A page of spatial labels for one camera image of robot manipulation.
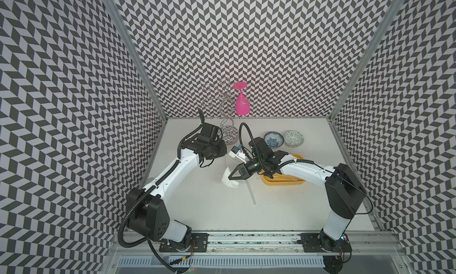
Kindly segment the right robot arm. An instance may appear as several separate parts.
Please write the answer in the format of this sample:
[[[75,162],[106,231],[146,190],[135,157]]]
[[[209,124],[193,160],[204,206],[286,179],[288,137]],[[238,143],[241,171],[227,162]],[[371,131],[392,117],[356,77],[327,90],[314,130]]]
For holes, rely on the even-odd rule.
[[[345,164],[323,166],[285,151],[273,151],[261,137],[256,137],[249,144],[252,155],[247,155],[242,145],[230,150],[229,155],[242,162],[228,175],[228,180],[247,180],[255,173],[271,179],[276,174],[289,175],[324,189],[331,211],[315,238],[321,251],[343,251],[343,245],[347,243],[344,237],[346,229],[368,198],[352,169]]]

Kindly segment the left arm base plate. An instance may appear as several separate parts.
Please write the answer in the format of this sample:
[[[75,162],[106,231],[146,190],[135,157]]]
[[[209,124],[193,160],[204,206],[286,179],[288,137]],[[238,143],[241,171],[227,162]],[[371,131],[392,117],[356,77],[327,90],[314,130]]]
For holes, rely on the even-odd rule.
[[[207,251],[209,234],[205,232],[188,233],[180,242],[161,240],[159,251],[161,253],[205,253]]]

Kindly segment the test tube blue cap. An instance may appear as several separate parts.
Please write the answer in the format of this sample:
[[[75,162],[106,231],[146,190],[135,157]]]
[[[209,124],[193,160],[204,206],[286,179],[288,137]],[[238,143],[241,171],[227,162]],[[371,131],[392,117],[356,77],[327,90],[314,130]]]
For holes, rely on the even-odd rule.
[[[248,181],[246,182],[246,186],[247,186],[247,190],[248,190],[248,194],[249,194],[250,200],[251,200],[252,204],[255,206],[257,203],[256,203],[256,200],[255,200],[255,196],[254,196],[253,190],[251,188],[251,185],[250,185],[250,183]]]
[[[273,176],[272,178],[263,175],[262,179],[264,180],[264,182],[270,185],[290,184],[291,182],[300,181],[300,179],[296,177],[281,174],[279,174],[278,176]]]

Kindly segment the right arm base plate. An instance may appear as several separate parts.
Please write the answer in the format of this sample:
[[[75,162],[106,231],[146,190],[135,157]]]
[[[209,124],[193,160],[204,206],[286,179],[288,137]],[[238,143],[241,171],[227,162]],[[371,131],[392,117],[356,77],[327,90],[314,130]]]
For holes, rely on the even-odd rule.
[[[321,233],[301,233],[297,241],[305,253],[351,253],[352,246],[347,234],[343,233],[338,240],[333,240],[324,232]]]

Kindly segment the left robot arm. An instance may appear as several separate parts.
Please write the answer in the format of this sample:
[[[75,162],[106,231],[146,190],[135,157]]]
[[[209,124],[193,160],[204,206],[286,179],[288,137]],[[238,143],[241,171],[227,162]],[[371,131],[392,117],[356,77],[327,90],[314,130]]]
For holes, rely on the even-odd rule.
[[[220,128],[201,123],[178,143],[177,156],[158,178],[127,195],[127,213],[118,230],[118,243],[132,248],[147,241],[168,241],[178,250],[191,244],[191,227],[172,220],[166,204],[185,177],[204,161],[227,154]]]

